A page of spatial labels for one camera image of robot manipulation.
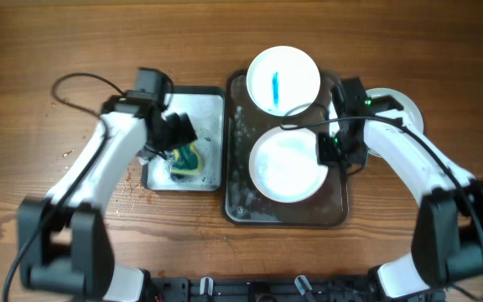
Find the green yellow sponge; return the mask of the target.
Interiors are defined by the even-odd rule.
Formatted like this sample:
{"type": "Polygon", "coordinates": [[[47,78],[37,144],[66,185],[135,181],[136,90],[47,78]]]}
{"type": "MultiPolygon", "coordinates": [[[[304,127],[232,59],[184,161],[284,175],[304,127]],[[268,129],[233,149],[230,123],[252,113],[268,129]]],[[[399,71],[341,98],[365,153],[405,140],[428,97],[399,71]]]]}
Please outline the green yellow sponge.
{"type": "Polygon", "coordinates": [[[170,172],[177,175],[195,175],[203,169],[203,160],[195,143],[186,144],[173,151],[174,162],[170,172]]]}

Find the white stained plate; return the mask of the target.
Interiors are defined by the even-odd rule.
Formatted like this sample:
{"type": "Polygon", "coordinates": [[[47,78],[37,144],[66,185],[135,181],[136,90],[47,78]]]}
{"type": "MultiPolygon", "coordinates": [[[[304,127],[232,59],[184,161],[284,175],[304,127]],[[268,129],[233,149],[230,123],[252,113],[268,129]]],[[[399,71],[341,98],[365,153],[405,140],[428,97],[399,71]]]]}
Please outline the white stained plate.
{"type": "MultiPolygon", "coordinates": [[[[411,98],[390,88],[372,88],[367,90],[366,94],[371,99],[391,96],[403,107],[403,113],[408,115],[408,125],[415,128],[416,134],[423,133],[422,114],[411,98]]],[[[369,121],[366,125],[368,153],[373,156],[383,157],[385,160],[394,159],[395,155],[402,156],[412,147],[411,138],[390,124],[377,125],[376,121],[369,121]]]]}
{"type": "Polygon", "coordinates": [[[316,134],[303,128],[266,131],[249,155],[249,175],[270,200],[291,204],[306,200],[324,184],[329,168],[316,158],[316,134]]]}
{"type": "Polygon", "coordinates": [[[275,46],[249,65],[246,86],[252,102],[276,117],[308,109],[319,95],[321,78],[313,59],[301,49],[275,46]]]}

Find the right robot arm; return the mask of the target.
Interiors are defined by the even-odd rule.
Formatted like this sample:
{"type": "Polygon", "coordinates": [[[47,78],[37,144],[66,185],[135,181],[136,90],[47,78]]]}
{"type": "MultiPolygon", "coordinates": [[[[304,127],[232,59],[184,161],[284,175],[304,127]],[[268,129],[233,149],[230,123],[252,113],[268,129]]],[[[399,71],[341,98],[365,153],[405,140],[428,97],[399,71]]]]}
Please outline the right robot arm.
{"type": "Polygon", "coordinates": [[[330,98],[337,116],[326,121],[339,129],[318,134],[319,164],[364,167],[373,150],[418,204],[410,252],[372,270],[377,298],[410,298],[483,276],[483,179],[438,150],[396,97],[368,96],[360,79],[335,78],[330,98]]]}

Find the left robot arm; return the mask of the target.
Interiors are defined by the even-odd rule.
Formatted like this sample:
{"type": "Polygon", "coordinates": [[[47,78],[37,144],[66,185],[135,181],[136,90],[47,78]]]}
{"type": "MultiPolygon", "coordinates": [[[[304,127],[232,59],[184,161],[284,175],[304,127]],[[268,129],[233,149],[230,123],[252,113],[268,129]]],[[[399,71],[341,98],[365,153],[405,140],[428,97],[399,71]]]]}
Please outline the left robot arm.
{"type": "Polygon", "coordinates": [[[148,162],[190,145],[196,133],[185,113],[165,115],[174,96],[172,80],[141,68],[136,84],[118,90],[99,112],[64,99],[59,103],[97,118],[89,143],[67,174],[42,199],[25,198],[17,210],[18,253],[8,271],[2,299],[13,276],[28,290],[68,294],[92,301],[159,301],[150,273],[115,261],[104,215],[117,183],[134,158],[148,162]]]}

